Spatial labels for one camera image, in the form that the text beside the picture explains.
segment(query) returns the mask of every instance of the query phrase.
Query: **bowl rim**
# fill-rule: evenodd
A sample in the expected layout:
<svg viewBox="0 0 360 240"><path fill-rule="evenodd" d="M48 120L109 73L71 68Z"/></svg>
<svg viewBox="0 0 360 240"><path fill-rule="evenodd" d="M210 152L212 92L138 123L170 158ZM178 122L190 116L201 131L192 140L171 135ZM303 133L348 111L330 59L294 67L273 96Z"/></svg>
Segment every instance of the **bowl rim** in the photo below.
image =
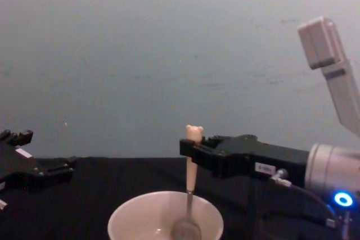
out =
<svg viewBox="0 0 360 240"><path fill-rule="evenodd" d="M131 204L133 201L135 201L136 199L140 199L142 197L148 197L148 196L153 196L159 193L180 193L180 194L186 194L186 192L180 192L180 191L155 191L155 192L150 192L150 193L145 193L145 194L141 194L139 196L133 197L127 201L125 201L124 203L122 203L118 208L115 209L115 211L111 214L109 222L107 223L107 233L109 234L109 237L111 240L115 240L115 237L113 235L113 233L110 231L110 225L114 222L115 216L116 214L121 211L123 208L125 208L127 205ZM199 197L197 195L194 195L194 197L198 198L199 200L205 202L205 203L209 203L210 205L212 205L215 209L215 212L218 214L218 216L220 217L220 221L221 221L221 225L219 228L219 232L216 235L216 239L221 239L221 236L224 232L224 220L223 220L223 216L221 215L220 211L208 200Z"/></svg>

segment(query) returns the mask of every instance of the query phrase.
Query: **spoon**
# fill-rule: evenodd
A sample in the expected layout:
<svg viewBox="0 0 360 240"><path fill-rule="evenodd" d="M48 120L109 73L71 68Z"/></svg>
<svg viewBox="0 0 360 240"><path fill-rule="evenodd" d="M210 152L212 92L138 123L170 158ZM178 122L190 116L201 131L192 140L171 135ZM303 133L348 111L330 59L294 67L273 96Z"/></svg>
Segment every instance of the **spoon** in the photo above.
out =
<svg viewBox="0 0 360 240"><path fill-rule="evenodd" d="M186 138L200 143L203 138L201 126L186 126ZM201 240L201 230L191 215L192 199L196 184L197 164L193 163L190 157L186 158L186 193L187 205L186 216L178 219L171 229L172 240Z"/></svg>

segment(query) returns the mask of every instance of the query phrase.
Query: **small white bear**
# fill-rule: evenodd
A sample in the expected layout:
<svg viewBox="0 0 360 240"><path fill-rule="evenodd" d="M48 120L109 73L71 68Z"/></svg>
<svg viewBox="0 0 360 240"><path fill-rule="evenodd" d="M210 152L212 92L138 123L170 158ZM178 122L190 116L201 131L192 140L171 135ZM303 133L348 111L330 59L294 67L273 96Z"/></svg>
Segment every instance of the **small white bear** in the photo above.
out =
<svg viewBox="0 0 360 240"><path fill-rule="evenodd" d="M203 131L202 126L186 125L186 139L200 143L203 139Z"/></svg>

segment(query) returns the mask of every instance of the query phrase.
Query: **metal cylinder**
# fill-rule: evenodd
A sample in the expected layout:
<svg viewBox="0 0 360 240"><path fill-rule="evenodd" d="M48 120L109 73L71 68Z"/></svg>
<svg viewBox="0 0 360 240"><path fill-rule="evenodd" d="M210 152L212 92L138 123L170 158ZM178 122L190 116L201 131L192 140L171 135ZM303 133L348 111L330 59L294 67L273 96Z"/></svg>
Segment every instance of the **metal cylinder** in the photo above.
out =
<svg viewBox="0 0 360 240"><path fill-rule="evenodd" d="M328 202L344 192L360 205L360 150L315 144L307 162L305 187Z"/></svg>

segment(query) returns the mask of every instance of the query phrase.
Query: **white bowl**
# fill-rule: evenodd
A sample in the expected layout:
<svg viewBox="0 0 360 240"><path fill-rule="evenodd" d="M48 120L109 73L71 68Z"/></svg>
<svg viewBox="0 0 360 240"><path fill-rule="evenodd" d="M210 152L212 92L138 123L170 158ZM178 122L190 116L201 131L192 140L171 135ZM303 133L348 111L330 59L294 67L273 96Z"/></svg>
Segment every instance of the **white bowl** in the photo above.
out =
<svg viewBox="0 0 360 240"><path fill-rule="evenodd" d="M107 231L111 240L170 240L174 222L186 214L184 192L162 191L135 197L111 215ZM202 240L219 240L224 222L219 210L207 200L193 197L192 216Z"/></svg>

